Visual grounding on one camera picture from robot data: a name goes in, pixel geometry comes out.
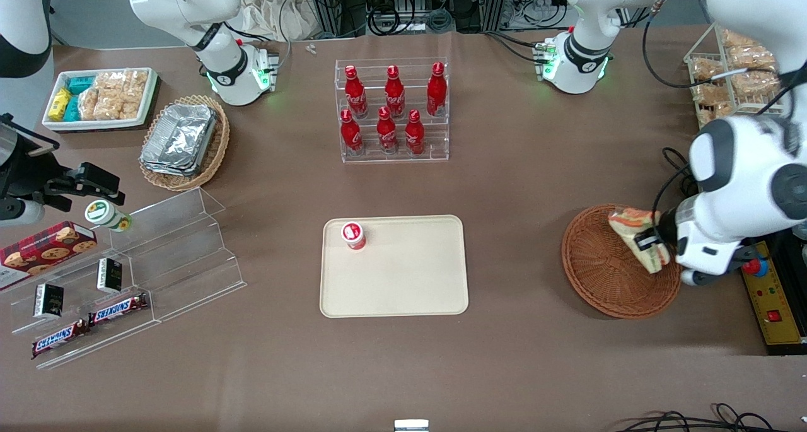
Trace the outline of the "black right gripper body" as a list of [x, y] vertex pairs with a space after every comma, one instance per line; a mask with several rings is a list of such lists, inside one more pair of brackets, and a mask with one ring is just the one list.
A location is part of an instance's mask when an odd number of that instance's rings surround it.
[[60, 143], [52, 138], [2, 122], [2, 200], [75, 193], [70, 169], [55, 158], [58, 148]]

